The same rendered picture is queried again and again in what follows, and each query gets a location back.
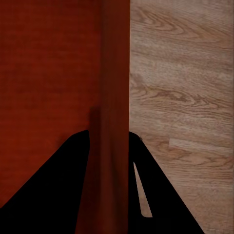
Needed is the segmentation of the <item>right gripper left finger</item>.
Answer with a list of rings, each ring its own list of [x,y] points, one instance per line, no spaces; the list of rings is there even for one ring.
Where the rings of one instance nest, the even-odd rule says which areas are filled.
[[[0,234],[75,234],[89,130],[78,132],[0,209]]]

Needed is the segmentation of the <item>storage box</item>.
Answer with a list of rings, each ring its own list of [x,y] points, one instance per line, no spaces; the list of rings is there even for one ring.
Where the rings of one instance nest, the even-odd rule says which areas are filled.
[[[128,234],[131,0],[0,0],[0,209],[72,135],[75,234]]]

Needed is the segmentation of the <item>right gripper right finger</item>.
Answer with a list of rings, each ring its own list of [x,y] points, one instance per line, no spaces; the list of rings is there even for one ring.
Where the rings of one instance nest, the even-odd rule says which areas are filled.
[[[141,214],[134,163],[153,217]],[[205,234],[143,141],[129,132],[128,234]]]

